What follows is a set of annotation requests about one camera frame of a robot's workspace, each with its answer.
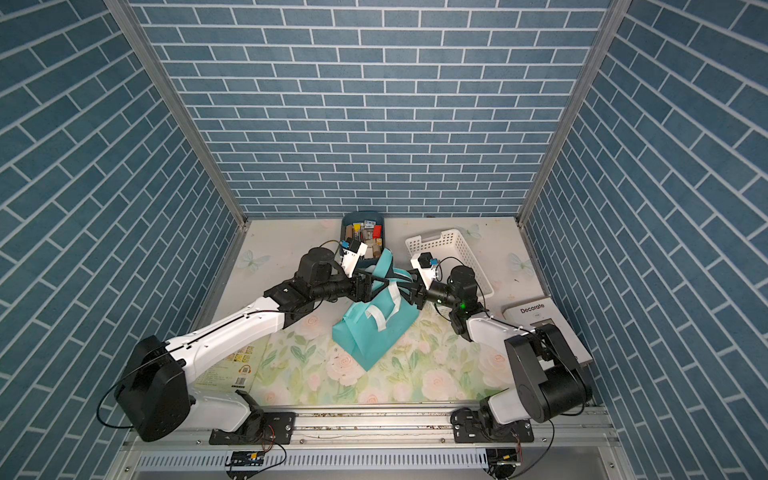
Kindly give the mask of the teal insulated delivery bag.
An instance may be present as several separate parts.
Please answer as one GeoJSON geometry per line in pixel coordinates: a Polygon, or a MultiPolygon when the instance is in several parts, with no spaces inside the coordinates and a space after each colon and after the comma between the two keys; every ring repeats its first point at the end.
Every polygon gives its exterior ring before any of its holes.
{"type": "Polygon", "coordinates": [[[393,268],[393,255],[384,249],[372,273],[386,278],[384,289],[370,302],[356,302],[332,328],[332,339],[365,371],[370,370],[411,327],[419,310],[396,285],[406,272],[393,268]]]}

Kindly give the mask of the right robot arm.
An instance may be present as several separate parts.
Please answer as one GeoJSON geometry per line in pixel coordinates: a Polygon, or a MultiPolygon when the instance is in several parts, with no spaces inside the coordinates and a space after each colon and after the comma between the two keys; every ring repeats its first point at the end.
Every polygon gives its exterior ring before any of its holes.
{"type": "Polygon", "coordinates": [[[481,401],[479,415],[488,427],[533,420],[545,423],[558,415],[573,416],[593,398],[592,387],[561,330],[553,324],[525,328],[491,316],[475,272],[453,267],[445,281],[440,266],[406,271],[406,298],[422,308],[431,303],[449,310],[454,333],[486,345],[508,363],[514,385],[481,401]]]}

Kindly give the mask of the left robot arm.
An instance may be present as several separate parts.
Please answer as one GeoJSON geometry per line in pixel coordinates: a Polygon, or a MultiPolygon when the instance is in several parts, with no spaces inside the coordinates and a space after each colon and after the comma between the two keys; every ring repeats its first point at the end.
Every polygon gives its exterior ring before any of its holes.
{"type": "Polygon", "coordinates": [[[371,300],[380,290],[377,277],[370,267],[358,268],[350,252],[337,262],[333,251],[314,247],[291,278],[241,310],[186,335],[141,340],[114,388],[131,429],[145,442],[177,430],[209,430],[224,444],[262,440],[264,411],[247,391],[205,393],[193,383],[229,355],[310,315],[323,301],[371,300]]]}

